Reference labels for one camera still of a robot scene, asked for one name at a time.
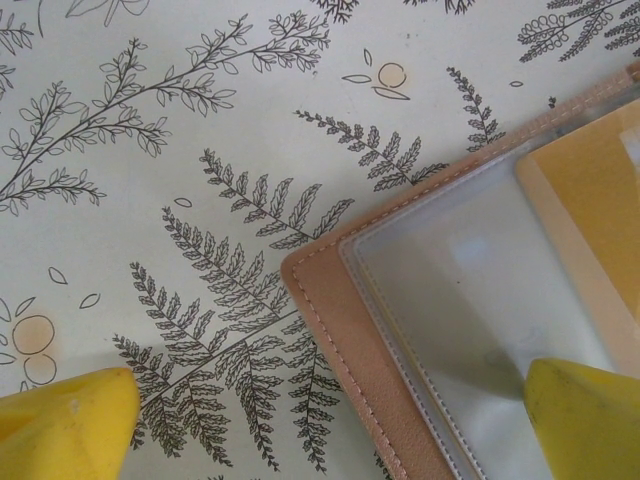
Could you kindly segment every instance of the leaf drawing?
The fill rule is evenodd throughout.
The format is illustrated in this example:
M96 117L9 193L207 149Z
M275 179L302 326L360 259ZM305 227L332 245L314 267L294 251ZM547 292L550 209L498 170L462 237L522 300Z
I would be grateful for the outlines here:
M26 23L16 25L15 14L8 16L4 14L4 10L0 9L0 49L13 56L16 56L22 49L31 49L31 37L33 32L28 30ZM10 76L16 69L10 65L0 65L0 100L8 89L13 88Z
M150 0L74 0L66 17L80 17L86 13L108 7L104 26L108 27L120 5L131 15L140 16L149 6Z
M127 342L129 345L134 343L124 337L114 338L116 347L123 351L122 356L125 353L129 355L125 358L130 358L131 362L142 363L129 363L134 367L134 373L141 375L138 382L144 402L144 423L138 426L133 445L139 448L144 443L143 433L150 429L151 438L160 443L165 454L175 457L180 455L186 443L186 432L191 431L192 436L199 438L214 461L230 465L226 450L222 447L225 439L221 437L226 431L222 425L228 420L216 417L219 423L210 432L211 435L202 433L193 423L199 415L199 400L190 400L191 397L185 396L181 390L187 388L181 387L185 378L191 379L192 375L201 378L198 372L204 372L204 367L211 366L215 368L215 381L224 376L226 388L235 390L247 415L249 431L258 450L267 464L277 470L278 462L273 455L270 437L273 427L268 423L271 419L268 411L272 408L268 405L279 396L273 388L282 379L263 376L257 372L285 365L280 357L262 356L267 350L279 346L282 341L267 341L269 336L250 340L295 312L282 313L288 304L286 290L282 285L278 286L277 273L263 274L262 254L247 266L241 245L237 245L231 253L227 239L216 242L210 233L202 235L198 229L192 229L176 219L168 208L165 208L163 218L167 222L166 229L183 251L183 256L193 262L193 268L202 273L200 278L209 284L209 290L214 294L214 303L222 309L219 318L229 322L229 327L222 328L213 335L208 334L207 326L213 317L213 311L201 314L199 299L184 310L179 295L174 294L169 298L164 288L157 289L155 281L143 267L137 263L131 264L134 286L142 292L139 300L143 305L151 307L147 310L147 315L162 332L165 348L169 351L169 362L162 367L163 373L160 373L161 357L155 356L153 358L157 360L149 360L148 353L142 358L144 361L141 361L136 356L136 352L140 351L139 347L127 347ZM241 340L225 345L230 331L242 332L244 336ZM175 375L172 376L174 364L187 368L187 373L176 379ZM214 379L212 375L207 374L202 380L209 382ZM222 391L214 385L207 384L207 387L213 389L214 395ZM181 407L180 402L187 403ZM195 411L191 413L191 417L184 414L187 408Z
M462 99L467 102L464 110L473 117L468 122L469 126L479 132L469 135L469 141L473 145L468 147L467 150L476 152L482 147L504 137L505 132L498 131L498 121L491 119L491 108L482 107L482 97L476 93L476 89L469 82L469 79L463 77L460 70L456 70L453 67L448 67L447 72L449 72L449 76L453 78L453 81L458 86L458 90L462 92Z
M364 49L364 63L367 65L367 67L373 65L373 57L371 56L371 52L366 48Z
M92 293L90 295L87 295L86 297L84 297L82 299L82 301L80 302L80 306L78 307L80 310L85 310L87 308L91 308L96 306L96 304L100 301L100 294L99 293Z
M16 361L16 357L8 353L0 352L0 365L11 365Z
M605 38L612 39L605 45L607 50L640 41L638 0L555 0L549 2L547 8L561 10L562 13L541 15L522 27L518 41L529 46L529 50L520 58L521 62L529 62L566 46L572 32L579 27L579 33L559 61L564 62L578 55L603 31ZM633 54L640 56L640 48Z
M193 207L193 202L185 197L176 198L173 201L176 205L182 208L191 208Z
M388 98L390 100L411 100L404 93L396 92L390 88L386 87L371 87L374 92L384 98Z
M200 161L207 166L204 173L210 175L208 183L224 187L220 197L233 199L231 211L246 209L249 213L245 216L244 223L263 221L261 228L256 233L258 237L278 235L280 238L269 244L276 250L289 250L299 247L310 240L315 240L331 230L340 220L342 214L354 202L353 199L343 199L329 209L320 219L320 222L309 232L304 227L307 224L308 215L322 185L315 184L302 192L298 201L291 207L287 217L284 214L288 206L289 186L292 178L280 181L273 193L269 193L268 175L263 175L255 183L253 192L249 189L249 176L247 172L237 178L230 164L222 164L215 152L207 149Z
M371 77L369 75L355 74L346 75L342 77L342 80L346 80L351 83L371 83Z
M325 18L331 18L333 23L347 23L353 15L353 9L359 0L311 0L324 11Z
M5 302L2 298L0 298L0 320L3 322L11 323L11 312L9 311L9 307L7 306L7 302Z
M261 236L272 235L271 228L283 234L304 233L302 229L310 221L307 216L319 185L307 188L295 203L289 204L292 179L281 181L270 190L265 175L250 190L248 173L236 177L231 166L222 167L214 155L209 154L209 160L212 164L207 161L208 168L215 168L211 174L221 178L221 183L226 182L226 188L232 188L234 195L238 195L234 203L241 201L260 209L271 223L282 218L283 223L269 227ZM351 202L338 202L322 216L313 233L305 235L312 239L331 230ZM152 347L142 348L131 339L114 336L120 356L136 375L142 398L141 420L131 440L132 448L141 448L150 436L165 455L179 457L191 433L214 461L230 466L232 460L224 447L228 419L217 413L225 408L217 396L227 390L235 392L245 412L249 434L263 460L277 471L279 461L272 444L276 433L271 420L274 402L280 397L276 388L284 379L272 372L292 368L297 373L289 380L296 385L291 396L298 399L294 423L302 448L309 452L308 460L318 471L326 471L323 447L330 433L326 425L333 418L328 410L339 402L335 395L339 386L300 319L281 332L293 338L288 345L268 332L297 314L289 306L289 296L278 272L265 271L263 252L248 255L241 244L233 244L226 237L216 239L211 232L177 218L169 207L163 208L162 219L182 257L207 285L211 292L208 301L215 305L216 312L203 313L200 299L183 304L180 295L171 296L164 287L157 287L139 263L131 264L139 301L159 330L167 352L165 359L163 352L154 354ZM223 327L210 328L214 316L222 320ZM286 362L278 351L293 354L293 360ZM187 380L190 383L202 380L200 390L196 390L202 391L209 403L201 406L200 396L188 395ZM216 413L211 418L202 417L203 411Z
M97 8L103 4L76 0L74 5L74 12L79 12L81 7ZM131 7L132 2L123 5ZM237 74L242 57L251 58L253 68L259 72L270 71L274 66L295 67L305 72L318 63L319 51L329 45L326 23L318 17L309 18L296 12L277 15L270 20L272 38L261 45L248 46L244 37L253 26L246 25L245 20L246 15L238 21L230 20L231 31L215 30L213 38L202 34L201 44L187 48L190 67L177 71L175 66L170 66L164 77L155 83L138 83L138 75L146 71L140 55L147 46L133 39L128 48L100 66L105 74L103 98L89 103L72 100L71 92L62 82L53 83L41 96L32 98L28 108L20 109L29 133L11 128L10 143L2 146L2 152L15 160L17 168L10 178L0 181L3 185L0 187L0 212L8 211L18 216L20 208L28 209L31 199L45 200L51 194L59 195L66 203L75 204L80 196L84 196L99 205L105 194L87 179L86 170L71 175L65 168L55 169L48 180L39 174L36 167L51 157L72 151L84 153L91 146L115 144L117 139L126 137L135 140L151 157L160 155L167 144L166 138L171 135L165 129L167 118L145 120L131 103L138 97L155 95L163 107L167 102L178 100L189 110L206 117L209 113L233 108L229 99L236 91L216 89L214 83L222 72ZM62 130L56 128L59 123L72 126Z
M420 154L422 141L416 138L409 149L400 157L400 135L393 132L384 149L380 148L380 132L374 125L369 128L365 136L364 128L360 124L352 127L345 122L336 121L333 117L312 115L307 111L296 110L298 117L309 123L316 123L318 128L327 130L327 135L340 134L338 143L347 145L351 152L364 152L358 161L358 166L369 170L367 178L375 180L374 191L386 190L400 185L416 185L425 178L447 167L444 163L435 163L421 169L415 168Z
M289 392L289 395L298 399L291 412L300 415L293 423L299 428L298 438L304 439L302 449L308 454L308 460L317 471L326 474L323 447L327 442L324 437L330 433L327 425L334 419L328 410L340 402L340 398L336 396L336 392L341 391L340 385L333 377L327 360L318 350L302 317L298 316L282 333L297 337L292 344L283 348L285 352L295 354L289 367L298 371L289 379L290 383L296 385L296 389Z
M444 0L445 13L453 12L456 15L467 13L469 7L473 6L476 0ZM404 0L405 5L418 6L421 3L428 3L429 0Z
M16 312L15 312L16 318L22 315L31 306L31 304L35 299L36 297L31 297L21 302L20 305L18 305L18 308L16 308Z
M69 285L67 279L64 274L58 270L56 267L49 267L49 278L53 283L57 283L58 285Z
M0 46L11 55L16 55L17 50L22 48L31 49L31 38L33 32L27 30L27 24L16 25L15 14L11 13L3 22L4 10L0 9Z

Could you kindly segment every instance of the wallet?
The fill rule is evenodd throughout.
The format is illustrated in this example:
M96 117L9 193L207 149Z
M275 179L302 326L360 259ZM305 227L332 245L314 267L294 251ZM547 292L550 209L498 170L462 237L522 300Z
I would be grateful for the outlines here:
M640 377L640 63L291 254L395 479L550 479L530 362Z

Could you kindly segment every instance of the tablecloth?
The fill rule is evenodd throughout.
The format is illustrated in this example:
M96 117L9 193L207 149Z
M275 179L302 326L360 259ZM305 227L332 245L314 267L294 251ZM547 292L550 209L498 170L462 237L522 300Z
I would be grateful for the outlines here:
M388 478L280 261L640 54L638 0L0 6L0 394L133 369L123 479Z

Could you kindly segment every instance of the leather cover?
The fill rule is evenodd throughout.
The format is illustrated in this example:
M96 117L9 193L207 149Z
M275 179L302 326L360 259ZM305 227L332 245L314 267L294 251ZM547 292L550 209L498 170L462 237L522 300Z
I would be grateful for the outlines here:
M395 479L453 479L454 475L441 453L439 439L422 419L342 262L340 242L534 136L558 128L586 108L630 87L639 75L640 62L301 248L283 262L283 281Z

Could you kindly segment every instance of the yellow object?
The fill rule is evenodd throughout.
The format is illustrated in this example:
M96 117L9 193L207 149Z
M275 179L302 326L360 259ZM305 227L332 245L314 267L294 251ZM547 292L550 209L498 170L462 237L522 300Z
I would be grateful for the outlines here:
M115 480L139 408L126 368L0 398L0 479Z
M554 479L640 479L640 380L538 359L525 407Z
M537 164L640 325L639 127L635 100L524 162Z

